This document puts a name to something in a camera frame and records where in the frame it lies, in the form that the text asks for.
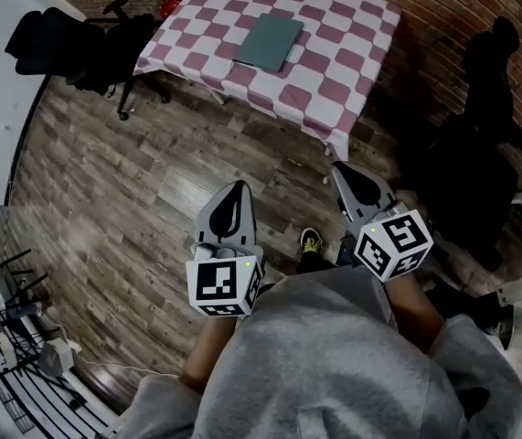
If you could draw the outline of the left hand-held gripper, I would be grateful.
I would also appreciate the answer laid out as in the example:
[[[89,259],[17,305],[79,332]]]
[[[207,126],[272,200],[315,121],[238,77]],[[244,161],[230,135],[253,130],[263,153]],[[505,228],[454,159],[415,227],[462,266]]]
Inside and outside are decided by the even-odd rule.
[[[252,313],[263,277],[262,249],[213,244],[254,244],[255,232],[250,187],[243,180],[222,188],[200,210],[199,244],[186,263],[189,303],[200,314],[243,317]]]

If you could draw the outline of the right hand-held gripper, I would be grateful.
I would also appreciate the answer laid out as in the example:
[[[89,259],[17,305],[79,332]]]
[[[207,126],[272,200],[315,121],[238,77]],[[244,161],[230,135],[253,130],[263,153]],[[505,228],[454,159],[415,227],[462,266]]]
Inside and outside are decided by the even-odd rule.
[[[362,166],[335,161],[331,174],[348,220],[362,220],[364,210],[383,210],[396,201],[386,180]],[[383,284],[415,271],[433,246],[419,211],[403,202],[364,224],[356,240],[354,256]]]

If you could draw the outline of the grey item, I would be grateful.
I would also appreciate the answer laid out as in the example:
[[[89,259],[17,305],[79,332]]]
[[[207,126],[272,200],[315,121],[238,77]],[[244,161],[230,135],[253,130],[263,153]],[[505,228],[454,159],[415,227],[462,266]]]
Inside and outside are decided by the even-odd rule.
[[[291,18],[263,14],[244,38],[235,62],[278,72],[298,38],[304,23]]]

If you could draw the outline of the person's left forearm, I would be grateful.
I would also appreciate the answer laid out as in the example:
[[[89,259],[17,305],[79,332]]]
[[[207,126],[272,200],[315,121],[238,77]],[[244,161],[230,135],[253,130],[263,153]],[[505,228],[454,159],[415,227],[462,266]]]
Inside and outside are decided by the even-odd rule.
[[[202,394],[224,348],[234,334],[237,317],[210,317],[204,324],[178,378],[192,391]]]

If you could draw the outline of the person's right forearm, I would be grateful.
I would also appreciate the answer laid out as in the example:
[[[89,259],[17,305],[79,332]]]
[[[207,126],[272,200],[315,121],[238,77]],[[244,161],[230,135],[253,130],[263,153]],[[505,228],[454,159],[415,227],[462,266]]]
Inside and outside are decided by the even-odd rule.
[[[399,332],[428,353],[444,326],[444,319],[411,273],[385,283],[389,305]]]

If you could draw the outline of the black shoe with yellow laces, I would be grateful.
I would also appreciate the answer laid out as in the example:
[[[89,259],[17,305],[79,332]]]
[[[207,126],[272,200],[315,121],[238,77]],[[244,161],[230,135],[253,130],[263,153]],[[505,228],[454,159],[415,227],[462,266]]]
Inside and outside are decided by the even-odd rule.
[[[323,242],[316,229],[305,228],[301,234],[300,244],[302,248],[301,265],[313,265],[323,261]]]

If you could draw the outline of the person's dark trousers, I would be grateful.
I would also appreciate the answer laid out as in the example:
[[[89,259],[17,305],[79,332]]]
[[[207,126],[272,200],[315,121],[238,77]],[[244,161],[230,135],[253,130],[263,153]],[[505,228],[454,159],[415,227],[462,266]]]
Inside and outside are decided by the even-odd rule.
[[[336,257],[336,262],[331,263],[321,252],[304,251],[300,262],[297,265],[296,272],[298,274],[320,272],[331,270],[337,267],[351,266],[355,268],[360,265],[360,262],[353,254],[353,250],[348,247],[348,244],[355,243],[353,239],[346,237],[340,241],[340,247]]]

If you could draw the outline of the black mesh office chair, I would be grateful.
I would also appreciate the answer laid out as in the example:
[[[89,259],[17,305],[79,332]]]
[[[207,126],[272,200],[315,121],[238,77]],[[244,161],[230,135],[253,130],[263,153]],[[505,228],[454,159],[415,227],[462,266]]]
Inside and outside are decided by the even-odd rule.
[[[158,93],[162,102],[170,102],[170,93],[161,83],[134,72],[161,22],[150,14],[128,16],[123,9],[128,2],[115,0],[104,8],[104,17],[84,21],[56,7],[28,12],[17,24],[5,53],[16,59],[19,75],[58,76],[80,91],[100,95],[113,95],[122,84],[117,113],[125,121],[129,113],[124,105],[137,80]],[[110,13],[115,17],[106,17]]]
[[[403,176],[442,237],[468,251],[487,271],[503,261],[496,244],[507,220],[518,174],[498,147],[522,154],[522,127],[514,119],[507,65],[520,47],[514,24],[495,19],[474,36],[463,57],[465,106],[439,127],[399,122]]]

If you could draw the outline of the table with checkered cloth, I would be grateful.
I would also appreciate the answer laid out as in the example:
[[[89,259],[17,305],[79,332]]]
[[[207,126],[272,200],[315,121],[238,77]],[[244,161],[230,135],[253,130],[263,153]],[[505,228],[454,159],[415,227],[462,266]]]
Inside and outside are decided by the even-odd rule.
[[[303,26],[275,73],[235,60],[264,14]],[[134,70],[164,70],[247,102],[347,160],[348,137],[399,19],[399,8],[387,0],[183,0],[146,44]]]

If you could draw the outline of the person's grey sweatshirt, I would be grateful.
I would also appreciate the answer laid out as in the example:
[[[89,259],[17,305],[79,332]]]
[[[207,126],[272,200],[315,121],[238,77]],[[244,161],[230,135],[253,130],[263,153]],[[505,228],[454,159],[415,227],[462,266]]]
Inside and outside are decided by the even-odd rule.
[[[517,439],[516,372],[469,316],[442,318],[424,353],[370,272],[288,277],[239,321],[202,394],[143,378],[114,439]]]

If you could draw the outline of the black antenna router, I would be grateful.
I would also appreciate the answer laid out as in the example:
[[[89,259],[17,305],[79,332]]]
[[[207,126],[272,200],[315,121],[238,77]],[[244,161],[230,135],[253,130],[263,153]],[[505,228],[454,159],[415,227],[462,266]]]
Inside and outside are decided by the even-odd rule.
[[[35,271],[30,268],[21,270],[11,268],[12,263],[28,256],[31,252],[31,249],[27,249],[0,262],[1,276],[7,291],[7,297],[5,298],[6,310],[43,303],[48,300],[46,295],[39,295],[35,292],[35,287],[48,278],[47,273],[36,276]]]

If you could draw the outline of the white box device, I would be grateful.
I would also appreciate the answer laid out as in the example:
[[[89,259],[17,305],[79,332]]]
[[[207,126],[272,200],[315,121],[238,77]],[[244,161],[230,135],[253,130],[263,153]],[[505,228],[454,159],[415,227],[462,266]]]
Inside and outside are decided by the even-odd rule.
[[[45,375],[62,377],[74,367],[73,350],[61,337],[48,340],[39,352],[37,365]]]

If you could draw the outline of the red box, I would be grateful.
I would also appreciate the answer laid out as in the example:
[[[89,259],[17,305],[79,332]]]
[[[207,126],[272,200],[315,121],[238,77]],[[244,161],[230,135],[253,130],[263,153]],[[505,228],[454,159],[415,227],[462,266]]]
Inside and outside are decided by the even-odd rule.
[[[167,19],[183,0],[165,0],[161,5],[159,15],[162,20]]]

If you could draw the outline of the black metal rack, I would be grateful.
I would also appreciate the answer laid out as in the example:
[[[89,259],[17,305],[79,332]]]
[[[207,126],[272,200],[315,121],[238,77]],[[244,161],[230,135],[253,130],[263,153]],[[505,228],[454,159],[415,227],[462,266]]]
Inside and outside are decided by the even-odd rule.
[[[6,310],[6,297],[0,270],[0,436],[113,436],[122,416],[88,388],[74,367],[56,378],[39,369],[37,361],[43,345],[58,337],[66,341],[61,329],[48,319],[46,302]]]

